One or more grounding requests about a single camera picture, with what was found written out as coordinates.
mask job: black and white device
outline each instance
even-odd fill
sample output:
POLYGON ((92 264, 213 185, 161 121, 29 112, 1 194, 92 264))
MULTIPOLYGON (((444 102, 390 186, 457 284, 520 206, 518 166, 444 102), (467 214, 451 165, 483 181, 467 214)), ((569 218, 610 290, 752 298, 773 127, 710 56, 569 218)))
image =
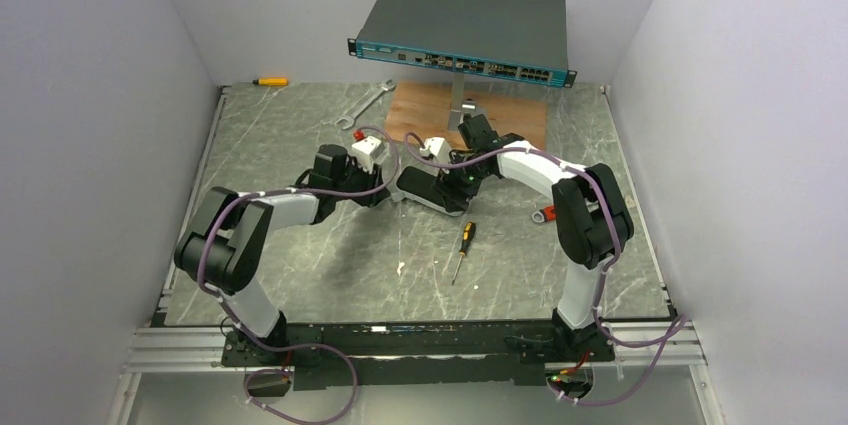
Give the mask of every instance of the black and white device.
MULTIPOLYGON (((569 357, 573 359, 590 350, 595 354, 594 360, 611 360, 612 349, 606 343, 606 338, 597 330, 592 315, 592 300, 603 264, 605 260, 612 257, 614 252, 609 227, 601 210, 597 208, 598 197, 583 178, 565 171, 567 167, 562 164, 558 166, 544 157, 526 153, 526 150, 533 149, 533 146, 522 137, 514 134, 499 136, 489 126, 485 116, 466 117, 460 125, 460 133, 467 150, 452 150, 442 138, 427 139, 421 149, 423 155, 429 157, 432 162, 457 167, 450 170, 440 169, 435 175, 407 167, 396 181, 400 193, 404 198, 451 216, 464 213, 471 199, 479 191, 480 182, 492 175, 521 182, 549 198, 557 211, 556 228, 559 242, 571 263, 566 265, 568 272, 563 295, 553 311, 551 321, 530 324, 535 327, 533 333, 536 333, 536 336, 547 337, 544 341, 544 349, 526 346, 535 348, 535 350, 528 348, 528 351, 535 352, 538 360, 563 360, 569 357), (463 162, 477 159, 504 147, 510 147, 510 149, 518 147, 525 151, 499 153, 470 166, 463 166, 463 162)), ((372 190, 382 183, 382 170, 376 163, 376 157, 382 148, 382 143, 378 142, 379 140, 374 137, 360 140, 353 145, 350 154, 338 145, 321 146, 315 157, 313 168, 301 175, 292 191, 304 188, 313 191, 341 192, 372 190)), ((618 240, 623 247, 624 243, 633 236, 633 222, 610 168, 604 164, 590 167, 567 165, 585 171, 600 185, 604 194, 603 198, 612 214, 618 240)), ((373 195, 352 199, 359 205, 373 207, 389 195, 389 192, 383 189, 373 195)), ((213 188, 198 207, 197 213, 179 240, 174 254, 175 263, 193 279, 197 280, 201 253, 213 228, 212 224, 218 219, 221 211, 238 197, 239 194, 235 191, 220 187, 213 188)), ((273 198, 258 198, 240 204, 224 220, 222 231, 214 237, 213 246, 208 254, 204 285, 214 287, 220 292, 219 301, 225 302, 236 317, 236 334, 241 334, 239 330, 246 327, 263 343, 275 347, 287 346, 300 340, 289 333, 285 315, 270 302, 256 278, 262 246, 268 233, 274 230, 292 225, 320 223, 332 213, 335 204, 341 199, 317 192, 299 191, 273 198)), ((423 342, 431 346, 438 344, 439 338, 432 333, 433 330, 443 326, 439 330, 457 332, 456 325, 462 323, 465 322, 451 322, 454 325, 444 322, 441 325, 422 326, 420 328, 422 333, 425 330, 431 332, 430 338, 423 342)), ((407 345, 408 342, 404 340, 414 340, 414 334, 418 329, 408 324, 403 327, 400 326, 401 324, 397 325, 395 328, 380 327, 378 335, 382 334, 384 339, 382 343, 386 344, 387 349, 395 346, 393 350, 412 350, 414 347, 410 348, 407 345), (388 333, 394 329, 403 329, 404 333, 394 335, 388 333)), ((495 329, 512 330, 511 327, 521 325, 517 322, 499 322, 495 328, 489 325, 479 330, 480 333, 491 334, 495 329)), ((318 340, 321 343, 334 340, 333 337, 328 338, 327 332, 310 330, 315 331, 315 336, 311 337, 312 340, 318 340)), ((475 330, 474 327, 468 326, 459 332, 476 333, 473 330, 475 330)), ((359 350, 358 344, 367 341, 367 344, 362 345, 361 350, 367 350, 373 355, 374 350, 380 347, 381 337, 378 335, 354 333, 349 335, 352 337, 350 340, 354 342, 333 342, 333 344, 346 353, 354 353, 355 350, 349 349, 359 350)), ((518 333, 507 333, 507 335, 518 335, 518 333)), ((474 340, 474 337, 469 336, 469 338, 465 335, 462 337, 461 340, 466 340, 466 345, 460 346, 465 348, 449 348, 457 346, 457 339, 451 338, 445 340, 444 347, 439 349, 440 352, 435 353, 462 350, 468 353, 489 354, 491 350, 486 347, 497 346, 492 344, 492 340, 474 340)), ((531 340, 528 343, 530 342, 542 343, 541 340, 531 340)), ((528 353, 522 356, 525 357, 522 360, 534 358, 528 356, 528 353)), ((274 362, 269 360, 261 364, 268 363, 274 362)))

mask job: screwdriver handle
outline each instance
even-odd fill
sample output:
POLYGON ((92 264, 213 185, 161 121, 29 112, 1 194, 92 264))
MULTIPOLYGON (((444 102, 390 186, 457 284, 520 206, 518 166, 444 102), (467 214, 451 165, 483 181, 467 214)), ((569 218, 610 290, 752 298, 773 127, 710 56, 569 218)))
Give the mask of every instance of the screwdriver handle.
POLYGON ((468 247, 471 246, 471 240, 477 232, 477 224, 468 222, 465 224, 465 230, 462 231, 462 246, 459 247, 459 254, 463 257, 468 253, 468 247))

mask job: gray metal top of network switch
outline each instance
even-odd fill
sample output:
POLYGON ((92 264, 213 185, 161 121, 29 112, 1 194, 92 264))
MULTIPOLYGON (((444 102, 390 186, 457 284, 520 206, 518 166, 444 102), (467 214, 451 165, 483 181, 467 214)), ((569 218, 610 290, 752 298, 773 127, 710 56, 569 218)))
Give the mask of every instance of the gray metal top of network switch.
POLYGON ((565 0, 377 0, 357 40, 568 70, 565 0))

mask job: wrench head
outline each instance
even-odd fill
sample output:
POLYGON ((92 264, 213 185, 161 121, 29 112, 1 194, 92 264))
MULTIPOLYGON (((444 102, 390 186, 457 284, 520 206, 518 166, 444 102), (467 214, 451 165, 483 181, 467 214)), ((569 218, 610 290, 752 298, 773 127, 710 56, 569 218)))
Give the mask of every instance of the wrench head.
POLYGON ((353 124, 355 122, 356 121, 350 115, 344 115, 339 117, 338 120, 336 120, 336 125, 341 125, 342 130, 349 130, 353 127, 353 124))

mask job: table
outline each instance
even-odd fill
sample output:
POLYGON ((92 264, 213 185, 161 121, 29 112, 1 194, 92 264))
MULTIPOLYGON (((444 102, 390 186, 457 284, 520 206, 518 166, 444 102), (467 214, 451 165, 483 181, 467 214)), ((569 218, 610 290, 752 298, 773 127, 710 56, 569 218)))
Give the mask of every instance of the table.
MULTIPOLYGON (((251 191, 292 184, 312 165, 321 144, 353 143, 350 131, 333 122, 373 86, 225 88, 198 196, 213 185, 251 191)), ((546 149, 570 162, 600 161, 613 169, 636 234, 611 272, 603 315, 667 317, 664 284, 600 87, 479 82, 467 88, 546 102, 546 149)), ((358 125, 381 126, 390 103, 391 94, 384 95, 358 125)), ((412 164, 402 153, 403 164, 412 164)), ((391 173, 390 165, 385 173, 391 173)), ((343 202, 322 224, 269 236, 258 275, 290 322, 548 318, 562 294, 567 258, 556 226, 530 220, 532 211, 547 205, 528 187, 494 177, 458 218, 408 201, 386 200, 373 209, 343 202), (461 229, 468 220, 477 222, 477 236, 451 286, 461 229)), ((210 325, 222 318, 218 304, 178 271, 165 323, 210 325)))

